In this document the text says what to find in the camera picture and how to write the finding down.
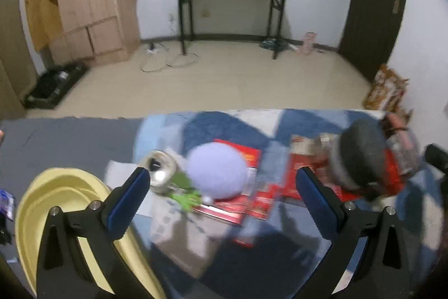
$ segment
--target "lavender ball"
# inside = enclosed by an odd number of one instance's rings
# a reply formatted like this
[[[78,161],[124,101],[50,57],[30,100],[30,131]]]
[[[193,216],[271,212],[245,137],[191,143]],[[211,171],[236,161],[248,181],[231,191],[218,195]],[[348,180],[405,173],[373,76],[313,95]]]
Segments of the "lavender ball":
[[[190,151],[186,173],[202,195],[225,199],[243,190],[247,165],[238,150],[223,143],[211,142]]]

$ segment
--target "wooden cabinet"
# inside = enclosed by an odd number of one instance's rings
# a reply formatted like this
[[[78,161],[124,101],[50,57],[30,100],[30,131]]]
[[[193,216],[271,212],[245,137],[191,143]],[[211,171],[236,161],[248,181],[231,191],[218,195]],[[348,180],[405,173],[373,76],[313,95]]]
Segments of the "wooden cabinet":
[[[96,54],[115,51],[123,47],[118,23],[115,17],[90,26],[88,29],[93,50]]]
[[[85,59],[93,56],[93,49],[86,28],[67,33],[66,41],[73,59]]]
[[[129,58],[139,43],[136,0],[58,0],[73,59],[98,65]]]

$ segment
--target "door handle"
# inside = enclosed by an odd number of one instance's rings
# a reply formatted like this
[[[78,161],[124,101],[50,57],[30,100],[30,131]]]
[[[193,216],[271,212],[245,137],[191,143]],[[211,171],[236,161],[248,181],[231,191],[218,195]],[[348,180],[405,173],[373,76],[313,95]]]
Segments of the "door handle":
[[[400,7],[400,0],[395,0],[395,2],[393,4],[392,13],[396,15],[398,13],[399,7]]]

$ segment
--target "metal can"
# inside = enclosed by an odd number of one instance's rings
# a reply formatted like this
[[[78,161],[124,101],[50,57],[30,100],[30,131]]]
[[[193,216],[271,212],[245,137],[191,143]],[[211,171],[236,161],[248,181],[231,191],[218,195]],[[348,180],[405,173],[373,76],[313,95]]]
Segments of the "metal can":
[[[157,194],[166,192],[178,167],[174,158],[165,151],[153,150],[144,157],[139,166],[149,171],[151,190]]]

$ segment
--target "yellow plastic basin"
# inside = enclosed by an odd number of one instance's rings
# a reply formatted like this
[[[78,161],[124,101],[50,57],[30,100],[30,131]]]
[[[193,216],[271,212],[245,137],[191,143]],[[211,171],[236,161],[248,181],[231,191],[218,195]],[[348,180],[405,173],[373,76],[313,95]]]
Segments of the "yellow plastic basin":
[[[97,177],[79,169],[54,168],[37,176],[23,196],[16,213],[15,234],[19,259],[28,283],[36,294],[36,271],[40,240],[48,211],[59,206],[64,212],[83,210],[92,200],[104,201],[109,188]],[[113,293],[85,238],[79,238],[82,253],[95,282]],[[149,267],[132,229],[115,241],[122,258],[155,299],[165,299],[162,287]]]

